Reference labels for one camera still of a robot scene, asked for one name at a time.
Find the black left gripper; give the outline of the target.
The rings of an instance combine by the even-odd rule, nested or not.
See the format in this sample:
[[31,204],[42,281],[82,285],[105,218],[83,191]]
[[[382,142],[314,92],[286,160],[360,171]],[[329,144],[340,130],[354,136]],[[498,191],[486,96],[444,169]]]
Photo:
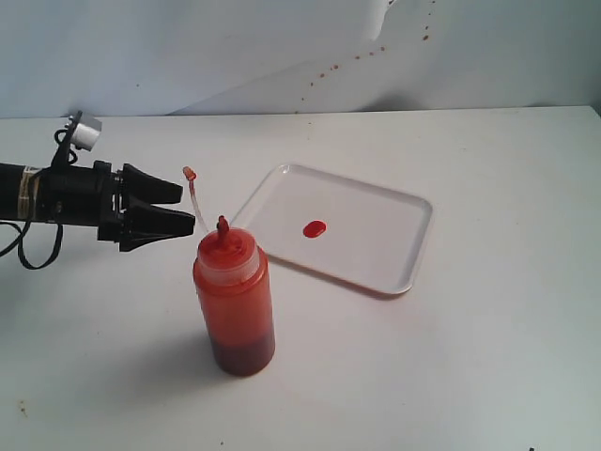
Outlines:
[[[123,193],[133,196],[124,213]],[[120,252],[130,252],[156,241],[192,235],[192,214],[151,205],[178,204],[182,194],[182,186],[129,163],[115,172],[103,161],[91,167],[49,167],[39,176],[37,221],[94,227],[98,240],[118,242]]]

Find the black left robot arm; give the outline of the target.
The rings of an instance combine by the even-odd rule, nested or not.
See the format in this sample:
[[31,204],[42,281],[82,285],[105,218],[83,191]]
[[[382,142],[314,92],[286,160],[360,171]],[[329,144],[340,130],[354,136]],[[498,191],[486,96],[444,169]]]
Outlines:
[[192,235],[194,216],[169,210],[183,188],[126,163],[114,172],[107,162],[37,169],[1,165],[1,218],[97,229],[100,241],[129,252],[143,245]]

